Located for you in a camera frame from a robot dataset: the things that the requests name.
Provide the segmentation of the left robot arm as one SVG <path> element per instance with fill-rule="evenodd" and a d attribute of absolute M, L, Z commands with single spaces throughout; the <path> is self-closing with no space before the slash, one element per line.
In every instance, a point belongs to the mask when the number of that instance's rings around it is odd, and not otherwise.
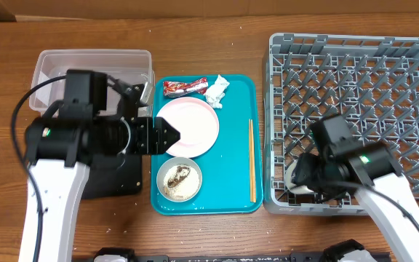
<path fill-rule="evenodd" d="M 35 118 L 15 152 L 27 177 L 21 261 L 69 261 L 82 194 L 93 183 L 102 197 L 125 186 L 135 193 L 145 155 L 160 155 L 180 139 L 161 117 L 140 116 L 153 86 L 70 69 L 64 96 Z"/>

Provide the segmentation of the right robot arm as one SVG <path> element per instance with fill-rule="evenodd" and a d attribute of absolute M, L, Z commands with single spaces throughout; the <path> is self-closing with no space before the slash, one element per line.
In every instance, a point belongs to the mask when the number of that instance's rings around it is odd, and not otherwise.
<path fill-rule="evenodd" d="M 351 195 L 399 261 L 419 261 L 419 206 L 388 146 L 357 140 L 339 114 L 309 129 L 318 153 L 303 153 L 287 168 L 288 190 L 321 194 L 325 201 Z"/>

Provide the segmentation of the rice and food scraps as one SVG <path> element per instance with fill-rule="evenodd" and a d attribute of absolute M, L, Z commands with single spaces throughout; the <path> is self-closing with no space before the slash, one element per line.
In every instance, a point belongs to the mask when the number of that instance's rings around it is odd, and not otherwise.
<path fill-rule="evenodd" d="M 164 194 L 173 201 L 183 202 L 197 193 L 200 183 L 201 179 L 195 168 L 186 164 L 177 164 L 164 176 Z"/>

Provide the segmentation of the white napkin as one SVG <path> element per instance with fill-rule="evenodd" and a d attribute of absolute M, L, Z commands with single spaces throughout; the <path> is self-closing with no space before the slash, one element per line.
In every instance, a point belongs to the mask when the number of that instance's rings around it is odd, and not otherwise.
<path fill-rule="evenodd" d="M 215 83 L 211 85 L 204 93 L 206 102 L 212 108 L 221 109 L 223 107 L 221 100 L 224 98 L 225 90 L 227 89 L 229 84 L 229 81 L 227 81 L 221 75 L 218 75 L 218 77 L 215 80 Z"/>

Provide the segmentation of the grey bowl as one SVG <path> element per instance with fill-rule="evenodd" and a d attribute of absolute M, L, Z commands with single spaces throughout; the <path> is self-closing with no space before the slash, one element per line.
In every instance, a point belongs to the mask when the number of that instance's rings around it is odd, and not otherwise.
<path fill-rule="evenodd" d="M 173 201 L 173 200 L 171 200 L 167 195 L 165 195 L 164 194 L 164 189 L 163 189 L 163 180 L 164 180 L 164 176 L 165 176 L 165 174 L 166 174 L 166 172 L 172 167 L 172 166 L 175 166 L 175 165 L 177 165 L 177 164 L 186 164 L 186 165 L 189 165 L 189 166 L 192 166 L 193 168 L 195 168 L 196 170 L 197 170 L 197 172 L 198 172 L 198 174 L 199 174 L 199 177 L 200 177 L 200 179 L 201 179 L 201 183 L 200 183 L 200 187 L 199 187 L 199 190 L 200 190 L 200 188 L 201 188 L 201 185 L 202 185 L 202 182 L 203 182 L 203 177 L 202 177 L 202 172 L 201 172 L 201 170 L 200 170 L 200 168 L 199 168 L 199 166 L 198 166 L 198 164 L 197 163 L 195 163 L 195 161 L 193 161 L 192 159 L 188 159 L 188 158 L 185 158 L 185 157 L 174 157 L 174 158 L 171 158 L 171 159 L 168 159 L 160 168 L 159 168 L 159 171 L 158 171 L 158 173 L 157 173 L 157 176 L 156 176 L 156 185 L 157 185 L 157 188 L 158 188 L 158 190 L 159 190 L 159 192 L 160 192 L 160 194 L 161 195 L 163 195 L 166 199 L 168 199 L 169 201 L 171 201 L 171 202 L 178 202 L 178 201 Z"/>

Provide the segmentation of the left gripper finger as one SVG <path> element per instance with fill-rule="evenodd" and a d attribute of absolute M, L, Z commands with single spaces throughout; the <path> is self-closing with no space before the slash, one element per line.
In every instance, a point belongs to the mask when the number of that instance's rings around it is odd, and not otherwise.
<path fill-rule="evenodd" d="M 163 117 L 157 116 L 154 119 L 154 126 L 163 138 L 180 138 L 180 132 Z"/>
<path fill-rule="evenodd" d="M 177 151 L 179 149 L 179 143 L 178 141 L 180 140 L 180 137 L 168 137 L 165 141 L 164 141 L 164 150 L 167 154 L 172 155 L 172 156 L 177 156 Z"/>

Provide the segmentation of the white paper cup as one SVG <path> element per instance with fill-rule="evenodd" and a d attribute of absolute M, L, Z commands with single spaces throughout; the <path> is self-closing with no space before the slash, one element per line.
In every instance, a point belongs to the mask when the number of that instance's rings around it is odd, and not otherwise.
<path fill-rule="evenodd" d="M 310 190 L 307 186 L 298 186 L 293 183 L 294 170 L 296 168 L 297 161 L 294 160 L 286 169 L 284 173 L 284 184 L 289 192 L 293 194 L 312 194 L 313 191 Z"/>

